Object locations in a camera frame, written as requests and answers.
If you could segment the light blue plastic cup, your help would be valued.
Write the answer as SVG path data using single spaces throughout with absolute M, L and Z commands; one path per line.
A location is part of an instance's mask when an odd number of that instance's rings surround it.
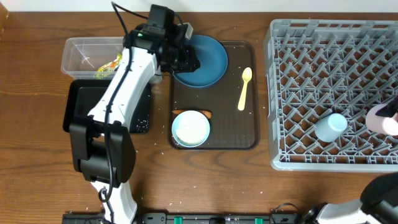
M 333 142 L 338 139 L 348 127 L 347 119 L 338 113 L 333 113 L 315 124 L 315 135 L 323 142 Z

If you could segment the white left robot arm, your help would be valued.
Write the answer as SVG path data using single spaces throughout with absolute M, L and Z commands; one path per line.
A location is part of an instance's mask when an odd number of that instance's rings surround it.
M 175 23 L 177 17 L 153 4 L 145 23 L 124 31 L 121 61 L 107 90 L 86 116 L 74 117 L 68 127 L 73 167 L 97 190 L 105 207 L 103 222 L 132 223 L 136 216 L 129 184 L 136 151 L 129 128 L 144 88 L 164 72 L 200 68 L 194 47 L 187 43 L 193 28 Z

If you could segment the yellow green snack wrapper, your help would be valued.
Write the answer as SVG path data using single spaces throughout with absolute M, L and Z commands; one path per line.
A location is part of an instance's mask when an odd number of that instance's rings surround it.
M 113 72 L 116 72 L 121 62 L 121 59 L 122 54 L 118 54 L 116 59 L 101 66 L 93 77 L 98 80 L 108 78 Z

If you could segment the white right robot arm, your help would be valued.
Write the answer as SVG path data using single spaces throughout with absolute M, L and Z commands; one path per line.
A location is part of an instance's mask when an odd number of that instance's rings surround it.
M 396 136 L 397 98 L 370 109 L 366 126 L 375 133 Z M 324 203 L 309 210 L 300 223 L 397 223 L 397 173 L 372 180 L 357 200 Z

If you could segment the pink plastic cup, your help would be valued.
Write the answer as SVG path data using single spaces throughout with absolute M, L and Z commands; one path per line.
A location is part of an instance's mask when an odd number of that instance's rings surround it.
M 382 117 L 376 113 L 385 107 L 386 104 L 376 105 L 366 115 L 366 127 L 375 133 L 389 136 L 397 135 L 397 113 L 393 117 Z

